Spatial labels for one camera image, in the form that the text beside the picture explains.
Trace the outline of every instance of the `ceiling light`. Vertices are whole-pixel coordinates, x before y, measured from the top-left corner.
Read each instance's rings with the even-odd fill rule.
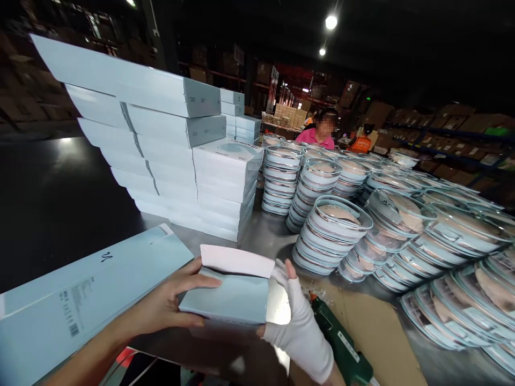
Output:
[[[326,28],[334,29],[336,27],[336,24],[338,24],[338,19],[336,18],[336,16],[329,15],[326,19]]]

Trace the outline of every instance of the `white glove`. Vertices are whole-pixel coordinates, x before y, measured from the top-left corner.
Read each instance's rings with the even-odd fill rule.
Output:
[[[291,321],[286,325],[267,323],[263,339],[286,352],[312,380],[323,384],[334,364],[333,350],[318,327],[313,310],[302,294],[292,263],[275,262],[274,277],[288,293]]]

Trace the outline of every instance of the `pink shirt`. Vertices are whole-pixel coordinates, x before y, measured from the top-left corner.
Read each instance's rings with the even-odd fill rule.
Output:
[[[315,136],[316,130],[316,128],[304,130],[297,138],[295,138],[295,140],[297,142],[318,143],[317,137]],[[323,145],[326,149],[334,149],[333,138],[327,137],[320,143],[320,145]]]

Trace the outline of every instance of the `stainless steel table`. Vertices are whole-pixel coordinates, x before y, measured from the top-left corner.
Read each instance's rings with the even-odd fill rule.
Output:
[[[0,293],[145,229],[168,223],[138,211],[125,189],[116,184],[100,151],[85,138],[0,146],[0,165]],[[258,194],[241,249],[270,258],[290,257],[297,236],[288,231],[284,218],[261,212],[259,202]],[[195,255],[200,254],[201,243],[236,246],[191,229],[175,225],[171,228]],[[302,269],[299,273],[320,279]],[[336,275],[329,280],[347,290],[396,303],[396,296],[372,277],[354,285]],[[402,311],[398,314],[428,385],[515,384],[514,378],[481,350],[439,349],[416,330]],[[286,383],[286,371],[274,349],[259,340],[247,346],[221,346],[195,340],[184,330],[168,329],[141,336],[132,346],[167,360],[221,372],[245,384]],[[246,370],[240,374],[238,363],[242,360]]]

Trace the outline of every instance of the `hand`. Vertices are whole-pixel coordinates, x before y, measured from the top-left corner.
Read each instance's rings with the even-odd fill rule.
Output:
[[[274,277],[288,293],[291,321],[286,325],[267,323],[257,330],[267,342],[279,347],[304,370],[312,380],[324,384],[333,369],[333,350],[318,327],[313,310],[302,294],[295,268],[289,259],[286,264],[276,260]]]
[[[222,282],[213,277],[198,274],[202,267],[200,257],[174,272],[151,293],[136,303],[114,323],[124,337],[152,333],[167,327],[202,327],[204,318],[179,312],[177,295],[196,287],[216,288]]]

